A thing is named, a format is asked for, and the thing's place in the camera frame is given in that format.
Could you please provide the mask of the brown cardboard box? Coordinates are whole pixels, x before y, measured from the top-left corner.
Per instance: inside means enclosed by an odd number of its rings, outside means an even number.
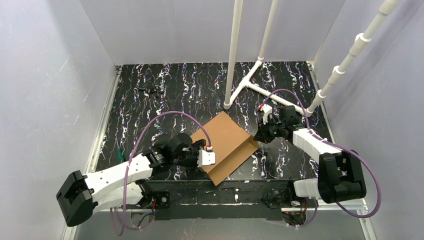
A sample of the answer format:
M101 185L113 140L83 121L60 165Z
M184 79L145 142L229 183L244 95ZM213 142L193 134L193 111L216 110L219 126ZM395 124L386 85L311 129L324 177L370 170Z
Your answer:
M203 127L211 139L215 164L203 166L201 170L218 186L250 158L259 146L254 137L224 111Z

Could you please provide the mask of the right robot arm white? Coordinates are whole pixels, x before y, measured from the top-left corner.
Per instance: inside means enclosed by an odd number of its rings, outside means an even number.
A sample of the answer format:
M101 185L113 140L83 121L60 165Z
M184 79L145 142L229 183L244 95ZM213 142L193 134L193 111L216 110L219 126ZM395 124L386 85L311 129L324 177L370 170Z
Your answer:
M325 143L319 135L302 123L294 106L282 106L279 115L262 104L258 130L253 139L268 144L283 138L309 155L318 164L318 176L293 180L288 185L291 199L310 198L327 204L362 199L367 188L360 160L351 153Z

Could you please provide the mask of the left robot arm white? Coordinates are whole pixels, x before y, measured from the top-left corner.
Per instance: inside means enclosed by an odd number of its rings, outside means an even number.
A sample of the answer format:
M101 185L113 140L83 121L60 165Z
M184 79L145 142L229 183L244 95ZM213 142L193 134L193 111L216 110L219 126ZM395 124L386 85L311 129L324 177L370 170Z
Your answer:
M56 200L68 227L78 226L93 214L114 207L168 208L169 192L151 190L148 178L168 171L173 165L198 169L215 162L213 147L207 146L205 139L193 141L189 135L179 133L131 161L87 174L80 170L70 173Z

